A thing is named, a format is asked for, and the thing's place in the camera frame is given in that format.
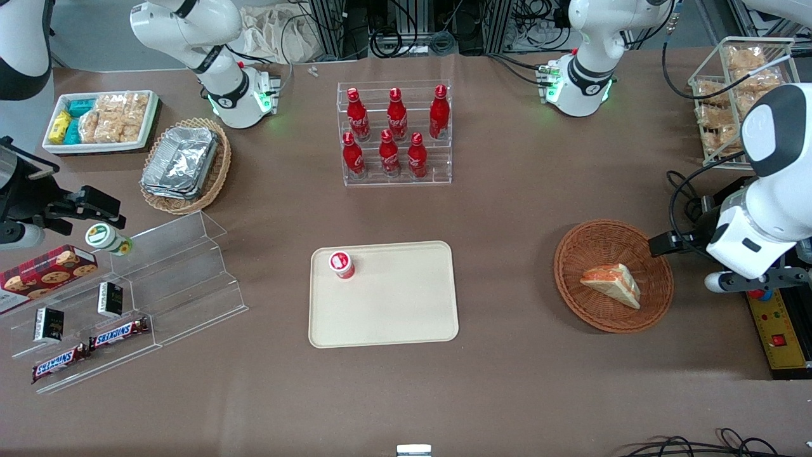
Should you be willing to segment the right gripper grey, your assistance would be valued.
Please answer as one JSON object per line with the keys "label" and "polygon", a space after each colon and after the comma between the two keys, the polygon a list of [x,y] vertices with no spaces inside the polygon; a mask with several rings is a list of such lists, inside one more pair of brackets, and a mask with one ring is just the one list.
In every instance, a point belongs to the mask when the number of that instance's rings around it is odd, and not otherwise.
{"label": "right gripper grey", "polygon": [[116,229],[124,229],[127,223],[120,214],[120,202],[110,195],[93,188],[82,186],[76,192],[59,188],[55,197],[38,214],[38,226],[18,221],[1,223],[1,249],[25,249],[40,246],[44,242],[44,229],[57,234],[71,234],[71,220],[94,220]]}

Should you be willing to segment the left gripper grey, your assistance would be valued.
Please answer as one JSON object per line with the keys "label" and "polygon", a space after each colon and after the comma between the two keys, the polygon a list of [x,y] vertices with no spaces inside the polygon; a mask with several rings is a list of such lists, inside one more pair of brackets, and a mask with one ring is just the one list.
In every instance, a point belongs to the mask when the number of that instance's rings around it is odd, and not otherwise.
{"label": "left gripper grey", "polygon": [[[692,234],[678,235],[676,231],[662,232],[648,240],[652,258],[681,254],[690,251]],[[704,280],[705,287],[714,293],[738,293],[751,290],[776,290],[795,288],[810,284],[810,269],[803,267],[772,267],[754,279],[748,279],[736,272],[710,273]]]}

